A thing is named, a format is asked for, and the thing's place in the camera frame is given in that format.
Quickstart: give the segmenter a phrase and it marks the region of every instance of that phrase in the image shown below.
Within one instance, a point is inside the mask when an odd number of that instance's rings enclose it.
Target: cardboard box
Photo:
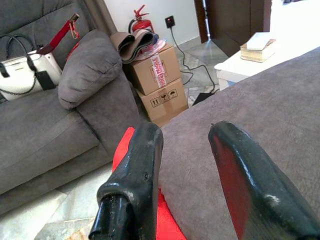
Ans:
[[[150,120],[162,127],[170,119],[188,109],[185,88],[181,78],[148,95],[137,91]]]
[[[156,55],[134,61],[125,66],[127,77],[144,95],[181,78],[180,66],[171,44],[166,44]]]

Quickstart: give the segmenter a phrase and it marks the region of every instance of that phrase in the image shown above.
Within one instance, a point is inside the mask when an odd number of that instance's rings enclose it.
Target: gray sofa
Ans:
[[[82,0],[0,3],[0,34],[23,34],[38,46],[80,15],[80,38],[68,33],[53,51],[63,69],[59,87],[0,104],[2,214],[110,162],[123,133],[140,117],[121,59],[108,36],[94,30]],[[0,61],[7,40],[0,40]],[[18,46],[12,43],[12,57],[22,55]]]
[[[235,240],[208,141],[211,124],[248,132],[320,217],[320,48],[247,78],[162,128],[159,185],[188,240]]]

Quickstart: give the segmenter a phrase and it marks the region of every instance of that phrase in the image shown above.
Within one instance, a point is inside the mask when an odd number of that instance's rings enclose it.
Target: marble floor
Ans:
[[[190,41],[181,45],[185,63],[194,68],[204,64],[219,88],[214,65],[227,56],[211,41],[198,44]],[[177,51],[182,62],[182,54]],[[210,92],[210,82],[204,68],[193,71],[192,80],[185,85],[185,94],[191,107],[201,92]],[[182,81],[189,79],[183,74]],[[92,224],[98,210],[96,193],[111,175],[111,163],[61,186],[32,202],[0,216],[1,240],[63,240],[82,227]]]
[[[222,63],[228,59],[227,55],[220,50],[212,41],[198,44],[197,42],[187,42],[180,46],[185,53],[185,65],[190,69],[199,65],[205,65],[211,75],[212,80],[215,83],[215,90],[219,89],[219,81],[214,66],[218,63]],[[176,55],[178,57],[181,70],[189,72],[188,69],[183,66],[183,55],[176,48]],[[189,108],[195,102],[199,93],[209,93],[213,89],[213,84],[210,81],[208,74],[204,67],[200,67],[192,71],[192,79],[184,85],[185,94],[188,99]],[[191,74],[182,73],[182,81],[186,83]]]

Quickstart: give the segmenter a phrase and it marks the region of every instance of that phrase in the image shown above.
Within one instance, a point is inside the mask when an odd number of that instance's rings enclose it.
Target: book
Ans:
[[[248,50],[263,50],[272,39],[270,32],[256,32],[246,43]]]
[[[276,52],[275,39],[270,39],[262,50],[249,50],[247,44],[240,47],[241,58],[243,60],[249,60],[254,62],[263,63],[265,60],[270,58]]]

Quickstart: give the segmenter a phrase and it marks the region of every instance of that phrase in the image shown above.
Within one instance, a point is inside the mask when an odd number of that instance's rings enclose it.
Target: sofa seat cushion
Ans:
[[[0,104],[0,194],[75,158],[99,141],[57,89]]]

